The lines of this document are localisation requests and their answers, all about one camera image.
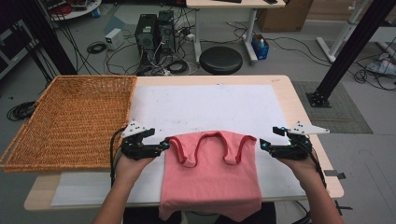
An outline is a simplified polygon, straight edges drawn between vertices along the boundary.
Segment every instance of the white paper sheet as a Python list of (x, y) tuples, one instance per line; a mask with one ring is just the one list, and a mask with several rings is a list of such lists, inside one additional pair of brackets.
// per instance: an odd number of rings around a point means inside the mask
[[(271, 86), (208, 85), (136, 87), (131, 118), (155, 128), (145, 144), (158, 144), (181, 133), (226, 130), (258, 138), (256, 165), (265, 199), (304, 195), (288, 167), (259, 146), (259, 138), (286, 145), (287, 137), (272, 133), (286, 125)], [(134, 185), (128, 203), (158, 203), (164, 155), (149, 164)], [(52, 206), (101, 204), (110, 189), (109, 173), (62, 173)]]

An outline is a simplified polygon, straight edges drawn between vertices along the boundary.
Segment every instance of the cardboard box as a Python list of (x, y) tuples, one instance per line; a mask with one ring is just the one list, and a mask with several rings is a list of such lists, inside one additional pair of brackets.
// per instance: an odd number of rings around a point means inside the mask
[(285, 0), (286, 6), (283, 8), (259, 10), (257, 23), (263, 32), (301, 31), (313, 1)]
[(268, 45), (267, 41), (265, 41), (262, 35), (253, 36), (253, 38), (251, 39), (251, 47), (253, 47), (257, 59), (264, 60), (267, 58), (270, 46)]

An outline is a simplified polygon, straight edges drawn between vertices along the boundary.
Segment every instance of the black stool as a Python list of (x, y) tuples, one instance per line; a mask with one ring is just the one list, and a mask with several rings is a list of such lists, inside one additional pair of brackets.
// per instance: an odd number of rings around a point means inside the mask
[(274, 203), (262, 203), (262, 209), (245, 218), (241, 222), (235, 222), (234, 220), (219, 216), (215, 224), (276, 224), (276, 209)]
[(230, 75), (242, 67), (241, 54), (226, 47), (213, 47), (204, 50), (199, 58), (199, 64), (206, 72), (213, 75)]

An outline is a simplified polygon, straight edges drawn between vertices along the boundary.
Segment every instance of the woven basket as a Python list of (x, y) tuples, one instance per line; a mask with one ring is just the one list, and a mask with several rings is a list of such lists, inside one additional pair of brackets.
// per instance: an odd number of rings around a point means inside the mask
[(0, 166), (7, 173), (108, 169), (110, 139), (128, 124), (136, 81), (131, 76), (57, 76)]

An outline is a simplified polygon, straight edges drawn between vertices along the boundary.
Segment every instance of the computer tower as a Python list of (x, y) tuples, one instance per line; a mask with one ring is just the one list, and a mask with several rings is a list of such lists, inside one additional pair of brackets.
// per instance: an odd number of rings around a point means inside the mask
[(156, 14), (142, 14), (134, 32), (137, 48), (142, 64), (152, 64), (159, 61), (161, 50)]
[(174, 11), (160, 11), (158, 15), (159, 36), (162, 45), (162, 54), (171, 55), (176, 52)]

